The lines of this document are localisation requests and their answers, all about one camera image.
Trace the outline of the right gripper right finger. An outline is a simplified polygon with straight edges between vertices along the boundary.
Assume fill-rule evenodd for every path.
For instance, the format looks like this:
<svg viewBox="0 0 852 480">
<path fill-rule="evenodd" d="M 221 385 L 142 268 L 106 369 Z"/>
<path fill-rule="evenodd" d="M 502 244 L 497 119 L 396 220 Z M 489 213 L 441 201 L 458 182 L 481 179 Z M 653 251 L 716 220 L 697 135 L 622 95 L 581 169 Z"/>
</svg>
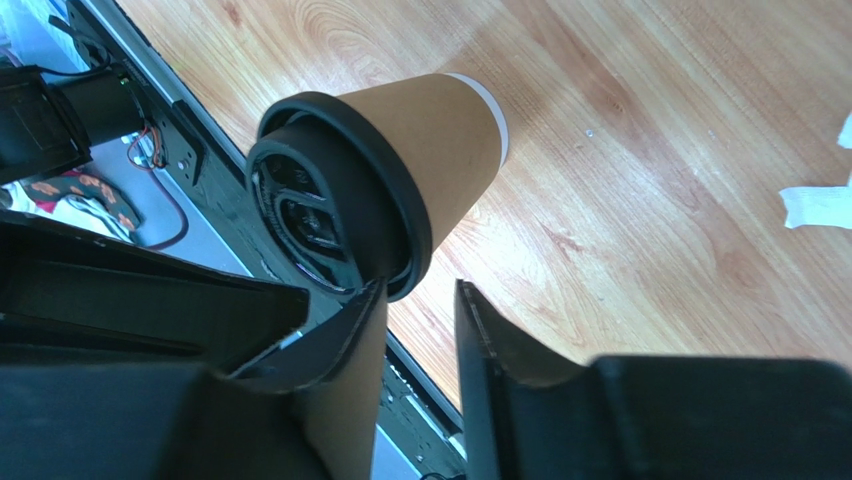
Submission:
<svg viewBox="0 0 852 480">
<path fill-rule="evenodd" d="M 572 478 L 570 416 L 559 390 L 583 366 L 516 326 L 464 280 L 455 285 L 455 335 L 469 478 Z"/>
</svg>

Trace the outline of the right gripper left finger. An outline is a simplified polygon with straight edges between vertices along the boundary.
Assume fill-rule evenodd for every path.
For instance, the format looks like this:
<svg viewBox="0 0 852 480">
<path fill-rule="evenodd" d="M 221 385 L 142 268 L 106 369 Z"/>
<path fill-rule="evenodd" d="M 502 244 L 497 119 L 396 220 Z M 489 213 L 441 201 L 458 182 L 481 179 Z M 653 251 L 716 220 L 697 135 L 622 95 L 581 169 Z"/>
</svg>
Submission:
<svg viewBox="0 0 852 480">
<path fill-rule="evenodd" d="M 327 320 L 241 367 L 231 378 L 263 393 L 289 394 L 354 376 L 357 386 L 380 377 L 385 356 L 387 287 L 368 282 Z"/>
</svg>

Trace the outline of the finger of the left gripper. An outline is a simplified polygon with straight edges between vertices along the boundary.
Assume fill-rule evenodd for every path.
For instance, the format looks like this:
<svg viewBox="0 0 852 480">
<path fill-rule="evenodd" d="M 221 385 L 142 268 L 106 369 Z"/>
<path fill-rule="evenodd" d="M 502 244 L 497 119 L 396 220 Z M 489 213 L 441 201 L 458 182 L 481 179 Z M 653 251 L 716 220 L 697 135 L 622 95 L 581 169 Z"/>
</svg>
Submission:
<svg viewBox="0 0 852 480">
<path fill-rule="evenodd" d="M 189 361 L 233 372 L 297 330 L 308 310 L 298 287 L 1 215 L 5 364 Z"/>
</svg>

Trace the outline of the black plastic cup lid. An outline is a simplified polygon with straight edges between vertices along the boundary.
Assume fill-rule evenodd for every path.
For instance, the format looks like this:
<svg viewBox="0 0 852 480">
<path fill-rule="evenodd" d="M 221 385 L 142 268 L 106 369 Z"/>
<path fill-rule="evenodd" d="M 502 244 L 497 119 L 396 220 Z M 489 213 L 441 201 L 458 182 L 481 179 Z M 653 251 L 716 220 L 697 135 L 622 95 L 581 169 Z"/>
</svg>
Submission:
<svg viewBox="0 0 852 480">
<path fill-rule="evenodd" d="M 272 104 L 245 182 L 281 254 L 320 291 L 343 298 L 385 279 L 396 301 L 425 277 L 432 226 L 413 175 L 343 100 L 302 92 Z"/>
</svg>

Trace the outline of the brown paper coffee cup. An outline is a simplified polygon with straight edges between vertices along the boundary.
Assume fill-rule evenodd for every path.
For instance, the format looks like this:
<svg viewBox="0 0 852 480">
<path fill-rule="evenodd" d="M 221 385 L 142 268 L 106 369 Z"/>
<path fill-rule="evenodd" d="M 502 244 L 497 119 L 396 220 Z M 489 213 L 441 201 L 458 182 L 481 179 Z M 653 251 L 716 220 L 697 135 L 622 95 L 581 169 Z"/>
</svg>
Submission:
<svg viewBox="0 0 852 480">
<path fill-rule="evenodd" d="M 460 73 L 428 74 L 338 97 L 368 120 L 405 164 L 438 247 L 493 183 L 509 152 L 496 97 Z"/>
</svg>

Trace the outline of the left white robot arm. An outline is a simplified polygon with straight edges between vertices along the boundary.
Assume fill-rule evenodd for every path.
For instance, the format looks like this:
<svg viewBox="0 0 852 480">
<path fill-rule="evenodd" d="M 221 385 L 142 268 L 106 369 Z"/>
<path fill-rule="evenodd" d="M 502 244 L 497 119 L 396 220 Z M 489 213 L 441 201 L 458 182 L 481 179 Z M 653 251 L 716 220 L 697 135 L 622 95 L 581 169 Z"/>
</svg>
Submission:
<svg viewBox="0 0 852 480">
<path fill-rule="evenodd" d="M 47 83 L 1 71 L 1 179 L 48 180 L 144 119 L 111 72 Z M 37 215 L 1 214 L 5 363 L 198 361 L 233 377 L 274 373 L 308 315 L 305 290 L 233 276 Z"/>
</svg>

